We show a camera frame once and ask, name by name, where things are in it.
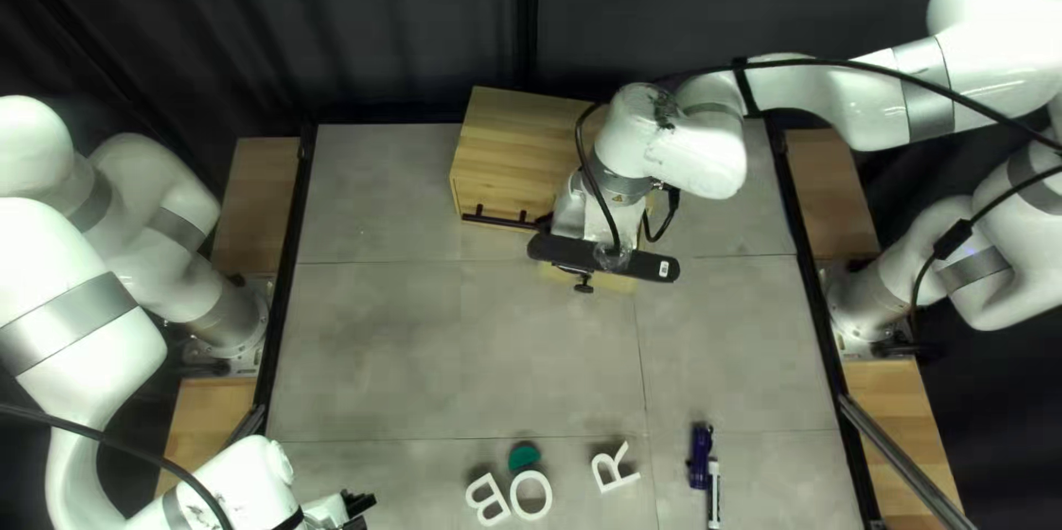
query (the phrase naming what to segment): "black curtain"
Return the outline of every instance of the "black curtain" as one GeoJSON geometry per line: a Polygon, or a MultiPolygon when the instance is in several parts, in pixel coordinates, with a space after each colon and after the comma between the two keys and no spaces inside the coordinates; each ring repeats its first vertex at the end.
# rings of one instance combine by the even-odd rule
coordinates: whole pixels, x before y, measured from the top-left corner
{"type": "MultiPolygon", "coordinates": [[[[295,135],[322,120],[458,121],[476,84],[606,99],[628,82],[739,55],[854,57],[924,36],[927,2],[0,0],[0,93],[53,104],[82,152],[118,131],[149,135],[220,192],[240,137],[295,135]]],[[[857,155],[883,242],[937,198],[971,192],[1023,142],[987,129],[857,155]]],[[[1045,513],[1062,513],[1059,323],[1047,314],[976,334],[946,305],[927,313],[924,328],[946,354],[923,366],[927,391],[982,528],[1048,528],[1045,513]]],[[[36,441],[23,458],[36,463],[20,468],[33,474],[47,445],[36,437],[4,441],[36,441]]],[[[23,488],[4,486],[0,514],[13,527],[47,526],[27,474],[23,488]]]]}
{"type": "Polygon", "coordinates": [[[331,108],[459,117],[472,85],[515,82],[515,0],[39,3],[5,2],[20,17],[0,31],[28,50],[0,91],[126,112],[215,189],[237,138],[295,135],[331,108]]]}

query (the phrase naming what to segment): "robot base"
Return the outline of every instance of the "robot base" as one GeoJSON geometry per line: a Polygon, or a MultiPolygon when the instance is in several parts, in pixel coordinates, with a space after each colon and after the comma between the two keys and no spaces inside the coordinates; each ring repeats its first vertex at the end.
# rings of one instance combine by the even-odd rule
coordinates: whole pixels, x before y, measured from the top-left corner
{"type": "Polygon", "coordinates": [[[258,326],[247,341],[226,349],[210,346],[194,337],[185,344],[181,359],[191,371],[195,371],[187,376],[217,378],[258,376],[262,351],[266,347],[266,327],[273,302],[274,279],[272,275],[247,276],[246,284],[239,289],[240,292],[250,294],[258,306],[258,326]],[[227,371],[213,366],[219,361],[228,364],[227,371]]]}

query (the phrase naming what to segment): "gray tile surface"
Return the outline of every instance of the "gray tile surface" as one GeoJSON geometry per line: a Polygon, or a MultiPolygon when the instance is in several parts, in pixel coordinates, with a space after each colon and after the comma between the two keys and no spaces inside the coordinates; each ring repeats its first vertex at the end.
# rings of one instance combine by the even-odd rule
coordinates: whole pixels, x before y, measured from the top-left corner
{"type": "MultiPolygon", "coordinates": [[[[615,439],[534,441],[543,456],[542,472],[553,490],[553,506],[537,522],[527,523],[513,514],[497,528],[656,528],[652,466],[645,440],[626,438],[630,450],[623,460],[630,460],[643,478],[605,495],[598,492],[589,460],[599,447],[612,449],[615,439]]],[[[439,440],[287,443],[284,447],[296,471],[293,489],[301,501],[344,488],[355,493],[372,492],[379,501],[365,516],[372,530],[473,530],[482,527],[475,510],[465,505],[465,489],[491,469],[508,503],[513,475],[507,461],[513,445],[510,440],[439,440]]]]}
{"type": "Polygon", "coordinates": [[[501,528],[704,528],[685,461],[709,421],[724,527],[860,526],[761,126],[738,195],[684,196],[653,246],[679,283],[633,296],[577,294],[539,277],[530,236],[461,224],[458,134],[319,132],[269,423],[299,499],[347,488],[379,498],[373,530],[480,528],[473,472],[508,494],[515,438],[536,438],[553,510],[501,528]],[[601,496],[588,462],[619,437],[643,479],[601,496]]]}
{"type": "Polygon", "coordinates": [[[673,287],[644,284],[635,304],[650,430],[836,427],[794,257],[685,259],[673,287]]]}
{"type": "MultiPolygon", "coordinates": [[[[836,430],[717,432],[723,528],[862,528],[836,430]]],[[[685,459],[689,429],[653,431],[653,480],[661,530],[704,528],[706,495],[691,491],[685,459]]]]}
{"type": "Polygon", "coordinates": [[[449,170],[460,124],[323,125],[299,262],[525,258],[530,236],[462,224],[449,170]]]}
{"type": "Polygon", "coordinates": [[[296,269],[278,440],[645,430],[630,296],[586,300],[530,260],[296,269]]]}
{"type": "MultiPolygon", "coordinates": [[[[774,156],[763,122],[746,123],[749,170],[744,185],[725,201],[682,194],[679,212],[660,242],[646,250],[673,257],[796,254],[778,194],[774,156]]],[[[650,227],[667,216],[667,194],[654,192],[650,227]]]]}

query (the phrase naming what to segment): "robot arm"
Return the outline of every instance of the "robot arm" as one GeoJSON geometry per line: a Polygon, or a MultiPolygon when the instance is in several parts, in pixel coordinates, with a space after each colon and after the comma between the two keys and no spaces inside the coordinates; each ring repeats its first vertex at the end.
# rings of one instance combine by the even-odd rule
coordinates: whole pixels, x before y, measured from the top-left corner
{"type": "MultiPolygon", "coordinates": [[[[931,35],[862,62],[922,78],[1006,116],[1042,107],[1062,90],[1062,0],[930,0],[931,35]]],[[[804,55],[775,54],[750,62],[804,55]]],[[[932,91],[846,68],[789,65],[748,70],[760,109],[793,108],[827,120],[856,151],[880,151],[992,122],[932,91]]],[[[744,181],[741,117],[733,72],[698,75],[673,98],[630,85],[612,101],[595,146],[605,170],[654,177],[704,198],[730,198],[744,181]]]]}
{"type": "MultiPolygon", "coordinates": [[[[1005,116],[1047,104],[1062,122],[1062,0],[930,0],[931,35],[858,57],[950,88],[1005,116]]],[[[805,57],[776,54],[750,62],[805,57]]],[[[853,149],[879,151],[989,125],[962,104],[894,76],[824,65],[780,65],[746,71],[759,109],[793,108],[827,120],[853,149]]],[[[590,170],[609,199],[624,245],[632,249],[638,217],[629,207],[661,181],[702,198],[722,200],[746,176],[742,118],[749,114],[733,72],[688,79],[671,96],[651,85],[620,88],[590,156],[590,170]]],[[[830,288],[835,323],[849,337],[876,341],[883,326],[909,309],[911,287],[932,244],[959,219],[1060,161],[1040,144],[1014,156],[981,184],[974,199],[949,198],[925,210],[909,234],[860,274],[830,288]]],[[[948,258],[936,261],[920,305],[945,295],[975,328],[996,329],[1062,304],[1058,269],[1043,255],[1062,234],[1062,182],[1029,193],[1047,206],[1015,200],[980,221],[948,258]]],[[[562,192],[553,234],[602,241],[599,208],[578,174],[562,192]]]]}
{"type": "MultiPolygon", "coordinates": [[[[165,359],[158,331],[86,238],[41,203],[0,198],[0,363],[47,413],[102,430],[165,359]]],[[[45,493],[56,530],[217,527],[185,483],[124,519],[100,485],[97,448],[80,434],[52,431],[45,493]]],[[[274,528],[299,511],[291,465],[263,437],[237,442],[195,476],[237,530],[274,528]]],[[[322,501],[315,508],[327,516],[307,512],[293,528],[323,518],[332,523],[312,528],[339,528],[347,519],[333,505],[322,501]]]]}

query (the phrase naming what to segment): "metal frame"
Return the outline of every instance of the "metal frame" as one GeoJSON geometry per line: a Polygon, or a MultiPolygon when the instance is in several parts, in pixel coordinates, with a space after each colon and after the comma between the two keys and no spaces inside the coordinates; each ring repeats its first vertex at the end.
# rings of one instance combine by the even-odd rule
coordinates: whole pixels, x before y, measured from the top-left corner
{"type": "Polygon", "coordinates": [[[295,262],[298,258],[298,241],[303,234],[303,217],[306,215],[306,198],[310,191],[310,171],[313,168],[313,150],[318,141],[318,126],[303,126],[298,140],[298,169],[295,171],[295,188],[291,194],[291,206],[288,207],[288,228],[284,235],[284,246],[280,250],[280,263],[276,272],[276,285],[273,288],[273,303],[270,306],[269,323],[266,326],[266,341],[262,346],[262,362],[258,369],[258,382],[255,384],[255,396],[252,409],[264,407],[264,412],[251,431],[266,427],[269,420],[270,397],[273,384],[276,382],[276,367],[280,358],[280,341],[284,338],[284,324],[288,319],[288,301],[291,298],[291,287],[295,277],[295,262]]]}
{"type": "Polygon", "coordinates": [[[807,229],[804,227],[800,199],[796,198],[796,187],[793,184],[792,171],[789,169],[789,147],[786,142],[785,130],[778,126],[769,114],[764,116],[764,123],[771,142],[771,153],[774,156],[778,193],[782,196],[789,233],[796,247],[796,266],[804,281],[804,292],[807,296],[808,310],[811,313],[811,323],[815,325],[816,338],[819,340],[819,355],[822,357],[826,382],[829,386],[830,395],[834,397],[834,413],[837,416],[838,430],[840,430],[841,442],[844,445],[844,456],[852,475],[852,485],[859,505],[859,515],[862,517],[864,528],[878,530],[883,527],[881,512],[877,508],[877,498],[874,496],[874,486],[871,483],[870,469],[867,467],[867,455],[863,452],[862,442],[859,440],[859,431],[849,424],[838,404],[841,396],[847,395],[849,388],[844,381],[844,372],[841,370],[840,356],[834,345],[834,329],[829,320],[829,309],[826,306],[826,298],[822,294],[822,287],[819,285],[819,275],[807,229]]]}
{"type": "Polygon", "coordinates": [[[778,181],[782,204],[786,211],[789,232],[796,246],[796,264],[804,281],[808,309],[815,325],[816,338],[819,340],[819,351],[826,371],[826,381],[834,397],[834,410],[837,415],[838,429],[844,454],[852,475],[852,485],[855,489],[856,500],[859,503],[859,514],[868,530],[885,528],[881,512],[877,507],[877,498],[870,479],[867,466],[867,455],[863,451],[860,434],[866,437],[900,474],[901,478],[911,488],[937,519],[949,530],[976,530],[976,527],[962,514],[932,480],[889,438],[873,417],[863,411],[849,395],[841,369],[840,355],[834,343],[834,330],[829,319],[829,309],[822,293],[822,286],[815,266],[815,257],[804,227],[804,216],[796,196],[792,171],[789,169],[789,147],[786,142],[785,130],[772,121],[770,114],[764,116],[767,135],[771,142],[771,153],[774,156],[774,170],[778,181]]]}
{"type": "Polygon", "coordinates": [[[852,399],[850,395],[839,395],[837,397],[837,404],[853,426],[859,429],[859,432],[867,438],[868,441],[877,447],[878,451],[885,456],[892,468],[900,474],[900,477],[904,479],[904,482],[911,488],[911,491],[922,499],[922,502],[929,508],[929,511],[937,516],[937,519],[949,530],[977,530],[977,527],[973,525],[966,516],[959,511],[959,508],[955,507],[955,503],[947,498],[947,495],[940,490],[928,476],[922,472],[922,468],[914,463],[904,449],[897,445],[892,439],[889,438],[881,427],[874,422],[873,416],[863,411],[858,404],[852,399]]]}

